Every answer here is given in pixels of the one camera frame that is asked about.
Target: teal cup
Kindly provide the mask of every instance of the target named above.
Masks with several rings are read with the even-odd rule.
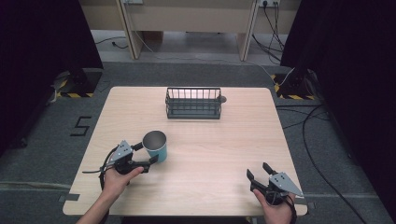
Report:
[[[158,162],[165,161],[166,152],[166,135],[161,131],[151,131],[145,135],[142,141],[150,157],[158,155]]]

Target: wooden table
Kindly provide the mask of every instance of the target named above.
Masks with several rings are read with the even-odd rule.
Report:
[[[131,181],[111,215],[261,216],[246,172],[267,184],[264,161],[301,188],[270,91],[221,92],[227,102],[220,119],[168,119],[165,87],[113,88],[70,189],[79,198],[66,201],[64,213],[83,215],[101,192],[98,174],[82,171],[97,170],[121,140],[135,145],[152,130],[166,134],[168,157]],[[144,149],[134,154],[136,161],[148,158]],[[307,212],[305,204],[296,204],[296,210],[299,216]]]

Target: metal bracket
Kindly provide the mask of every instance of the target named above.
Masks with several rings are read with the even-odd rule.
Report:
[[[115,161],[126,157],[131,153],[133,153],[131,146],[125,140],[122,140],[107,165],[112,165]]]
[[[303,193],[297,188],[297,186],[295,186],[290,177],[284,172],[278,173],[276,175],[271,175],[270,181],[279,189],[283,189],[285,191],[304,197]]]

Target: gray mat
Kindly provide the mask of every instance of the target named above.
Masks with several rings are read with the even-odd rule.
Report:
[[[207,86],[269,88],[276,105],[314,105],[320,101],[276,98],[271,78],[255,65],[174,64],[174,63],[104,63],[105,70],[92,98],[58,98],[43,111],[27,136],[26,148],[12,149],[0,159],[2,182],[38,182],[62,184],[66,188],[74,176],[100,116],[109,90],[114,86]],[[266,66],[270,74],[289,68]],[[299,123],[313,107],[287,107],[303,113],[278,109],[282,126]],[[348,157],[324,108],[318,118],[305,126],[306,143],[317,167],[356,207],[368,223],[392,223],[370,182],[359,166]],[[75,125],[80,116],[89,116],[80,125],[90,126],[85,136]],[[284,130],[309,214],[298,223],[360,223],[356,215],[336,196],[315,170],[304,148],[302,124]],[[0,223],[74,223],[76,217],[63,215],[59,198],[65,189],[34,189],[0,185]],[[116,217],[107,223],[120,223]]]

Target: metal wire basket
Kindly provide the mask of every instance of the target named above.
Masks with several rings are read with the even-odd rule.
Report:
[[[166,114],[169,119],[220,119],[220,88],[168,88]]]

